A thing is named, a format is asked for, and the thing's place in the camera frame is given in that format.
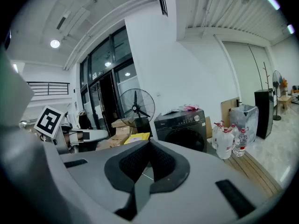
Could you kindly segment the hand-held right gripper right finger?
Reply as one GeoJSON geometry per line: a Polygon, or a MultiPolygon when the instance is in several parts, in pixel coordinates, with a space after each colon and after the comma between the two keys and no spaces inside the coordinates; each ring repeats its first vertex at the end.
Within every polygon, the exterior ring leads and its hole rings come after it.
{"type": "Polygon", "coordinates": [[[253,182],[210,154],[161,142],[190,163],[185,182],[170,193],[147,193],[153,170],[137,183],[138,224],[255,224],[267,196],[253,182]]]}

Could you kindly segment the round black washer door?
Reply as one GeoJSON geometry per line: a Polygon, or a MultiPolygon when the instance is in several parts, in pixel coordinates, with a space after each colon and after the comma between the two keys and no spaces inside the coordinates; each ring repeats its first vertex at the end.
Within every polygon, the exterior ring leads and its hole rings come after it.
{"type": "Polygon", "coordinates": [[[206,143],[201,134],[190,128],[183,128],[170,132],[165,142],[176,144],[199,152],[206,152],[206,143]]]}

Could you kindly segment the black washing machine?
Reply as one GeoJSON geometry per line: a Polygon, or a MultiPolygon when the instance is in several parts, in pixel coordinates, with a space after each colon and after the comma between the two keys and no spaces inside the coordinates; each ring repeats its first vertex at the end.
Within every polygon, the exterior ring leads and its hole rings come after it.
{"type": "Polygon", "coordinates": [[[166,136],[172,131],[190,128],[201,134],[205,143],[207,142],[205,113],[202,109],[179,111],[164,116],[159,114],[154,120],[154,125],[160,141],[165,141],[166,136]]]}

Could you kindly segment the black framed glass door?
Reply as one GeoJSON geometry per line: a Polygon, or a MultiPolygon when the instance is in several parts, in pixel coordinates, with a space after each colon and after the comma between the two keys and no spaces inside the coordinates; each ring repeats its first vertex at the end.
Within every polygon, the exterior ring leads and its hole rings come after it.
{"type": "Polygon", "coordinates": [[[80,64],[80,93],[91,129],[116,131],[121,118],[121,94],[139,86],[125,26],[109,34],[80,64]]]}

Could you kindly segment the large white water jug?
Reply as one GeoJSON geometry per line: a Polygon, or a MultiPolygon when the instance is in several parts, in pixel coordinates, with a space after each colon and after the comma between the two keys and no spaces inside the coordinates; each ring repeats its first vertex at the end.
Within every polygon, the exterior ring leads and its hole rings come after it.
{"type": "Polygon", "coordinates": [[[234,135],[232,129],[227,127],[217,134],[217,150],[216,153],[220,159],[228,159],[231,156],[234,144],[234,135]]]}
{"type": "Polygon", "coordinates": [[[224,121],[219,121],[217,123],[214,123],[215,126],[212,130],[212,147],[216,150],[217,149],[217,137],[218,133],[222,132],[222,127],[224,125],[224,121]]]}
{"type": "Polygon", "coordinates": [[[234,147],[234,146],[235,146],[235,141],[236,141],[237,137],[239,136],[239,129],[238,129],[238,127],[236,126],[235,123],[233,123],[233,124],[230,126],[229,129],[231,130],[231,133],[232,133],[232,135],[234,136],[234,139],[233,139],[233,147],[234,147]]]}

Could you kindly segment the yellow plastic box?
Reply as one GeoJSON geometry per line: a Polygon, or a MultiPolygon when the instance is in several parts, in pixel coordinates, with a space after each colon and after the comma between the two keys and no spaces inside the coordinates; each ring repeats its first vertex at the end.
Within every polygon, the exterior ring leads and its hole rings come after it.
{"type": "Polygon", "coordinates": [[[124,145],[140,141],[140,140],[148,140],[150,138],[150,133],[136,133],[129,136],[129,138],[124,142],[124,145]]]}

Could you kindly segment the small cardboard box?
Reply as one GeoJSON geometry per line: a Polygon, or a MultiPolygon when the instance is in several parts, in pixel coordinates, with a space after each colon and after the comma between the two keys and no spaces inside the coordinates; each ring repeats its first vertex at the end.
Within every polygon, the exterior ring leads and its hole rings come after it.
{"type": "Polygon", "coordinates": [[[206,121],[206,138],[212,138],[212,125],[211,125],[211,120],[210,117],[207,116],[205,117],[205,121],[206,121]]]}

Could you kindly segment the black standing fan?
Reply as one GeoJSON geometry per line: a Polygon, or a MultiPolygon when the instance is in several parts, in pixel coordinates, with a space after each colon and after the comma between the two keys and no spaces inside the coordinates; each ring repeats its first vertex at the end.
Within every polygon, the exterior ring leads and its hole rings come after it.
{"type": "Polygon", "coordinates": [[[155,114],[152,96],[142,89],[129,89],[121,97],[122,122],[137,129],[146,128],[155,114]]]}

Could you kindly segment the clear water bottle red label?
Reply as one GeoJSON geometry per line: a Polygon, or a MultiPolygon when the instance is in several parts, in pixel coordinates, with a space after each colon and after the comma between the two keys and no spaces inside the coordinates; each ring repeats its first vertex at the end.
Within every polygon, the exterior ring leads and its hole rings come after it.
{"type": "Polygon", "coordinates": [[[233,153],[236,157],[242,157],[245,153],[248,143],[248,136],[246,129],[242,128],[238,135],[235,137],[235,145],[233,148],[233,153]]]}

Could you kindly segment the wooden slat platform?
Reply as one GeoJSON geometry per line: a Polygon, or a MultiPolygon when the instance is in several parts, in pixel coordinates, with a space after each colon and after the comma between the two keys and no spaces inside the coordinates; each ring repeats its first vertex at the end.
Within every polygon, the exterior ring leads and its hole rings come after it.
{"type": "Polygon", "coordinates": [[[283,191],[279,183],[247,151],[242,157],[237,157],[234,153],[232,153],[228,159],[224,159],[223,161],[231,168],[247,177],[268,197],[273,197],[283,191]]]}

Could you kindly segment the pink and green packet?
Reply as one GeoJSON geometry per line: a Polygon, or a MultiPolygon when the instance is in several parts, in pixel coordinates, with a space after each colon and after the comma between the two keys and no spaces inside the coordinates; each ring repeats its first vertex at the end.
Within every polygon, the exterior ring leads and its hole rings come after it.
{"type": "Polygon", "coordinates": [[[198,110],[199,106],[198,105],[182,105],[178,108],[180,111],[193,111],[193,110],[198,110]]]}

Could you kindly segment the brown cardboard sheet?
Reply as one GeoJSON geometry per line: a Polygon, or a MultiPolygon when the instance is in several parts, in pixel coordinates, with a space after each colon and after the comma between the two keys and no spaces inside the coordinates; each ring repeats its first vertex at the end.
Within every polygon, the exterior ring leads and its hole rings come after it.
{"type": "Polygon", "coordinates": [[[238,107],[240,103],[239,97],[221,102],[221,121],[223,121],[224,127],[230,127],[230,110],[234,107],[238,107]]]}

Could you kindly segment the black metal railing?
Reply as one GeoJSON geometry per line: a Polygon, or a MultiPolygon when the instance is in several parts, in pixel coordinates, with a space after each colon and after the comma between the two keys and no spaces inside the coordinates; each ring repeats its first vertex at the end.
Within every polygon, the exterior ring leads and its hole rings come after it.
{"type": "Polygon", "coordinates": [[[34,96],[68,95],[69,83],[63,82],[27,82],[34,96]]]}

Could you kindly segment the tall black cabinet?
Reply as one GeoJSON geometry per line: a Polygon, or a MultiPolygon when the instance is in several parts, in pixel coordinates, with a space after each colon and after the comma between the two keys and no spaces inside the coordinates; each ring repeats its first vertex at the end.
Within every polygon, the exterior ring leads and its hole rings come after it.
{"type": "Polygon", "coordinates": [[[256,135],[262,139],[271,133],[273,124],[274,98],[273,89],[254,92],[255,105],[259,110],[256,135]]]}

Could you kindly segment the small wooden stool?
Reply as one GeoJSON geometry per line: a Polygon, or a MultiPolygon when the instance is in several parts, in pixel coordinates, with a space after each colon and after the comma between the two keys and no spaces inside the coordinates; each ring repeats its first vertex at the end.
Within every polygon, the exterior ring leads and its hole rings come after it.
{"type": "Polygon", "coordinates": [[[284,109],[284,113],[286,113],[288,107],[291,105],[292,97],[283,95],[278,98],[278,105],[281,105],[284,109]]]}

